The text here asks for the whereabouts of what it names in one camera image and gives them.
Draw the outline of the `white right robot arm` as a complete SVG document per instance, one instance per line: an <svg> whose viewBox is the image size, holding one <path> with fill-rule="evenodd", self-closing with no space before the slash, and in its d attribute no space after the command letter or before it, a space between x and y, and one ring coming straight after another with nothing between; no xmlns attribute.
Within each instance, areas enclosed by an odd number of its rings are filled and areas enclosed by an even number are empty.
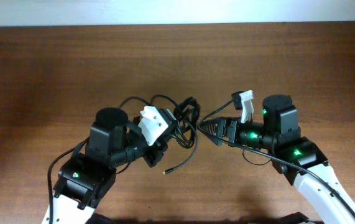
<svg viewBox="0 0 355 224"><path fill-rule="evenodd" d="M324 223L355 223L355 202L338 180L321 149L302 136L297 109L289 95L262 101L263 122L253 120L251 91L232 95L240 117L206 115L198 130L220 146L226 144L268 158L274 169L312 205Z"/></svg>

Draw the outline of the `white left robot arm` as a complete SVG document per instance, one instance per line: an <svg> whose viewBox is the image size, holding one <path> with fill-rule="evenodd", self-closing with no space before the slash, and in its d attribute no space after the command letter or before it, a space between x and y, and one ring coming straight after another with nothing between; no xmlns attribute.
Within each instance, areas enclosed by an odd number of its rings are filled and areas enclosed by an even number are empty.
<svg viewBox="0 0 355 224"><path fill-rule="evenodd" d="M140 158L156 166L176 125L170 110L154 106L145 106L132 121L119 108L99 110L90 135L59 170L43 222L86 223L115 183L117 167Z"/></svg>

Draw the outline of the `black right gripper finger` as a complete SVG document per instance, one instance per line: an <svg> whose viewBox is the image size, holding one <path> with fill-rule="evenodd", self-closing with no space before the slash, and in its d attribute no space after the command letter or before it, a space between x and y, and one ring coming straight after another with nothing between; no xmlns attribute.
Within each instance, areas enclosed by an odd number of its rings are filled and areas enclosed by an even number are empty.
<svg viewBox="0 0 355 224"><path fill-rule="evenodd" d="M207 135L207 138L216 146L221 146L225 140L225 136L216 133Z"/></svg>
<svg viewBox="0 0 355 224"><path fill-rule="evenodd" d="M225 137L226 119L214 118L200 123L202 130L210 133L212 136Z"/></svg>

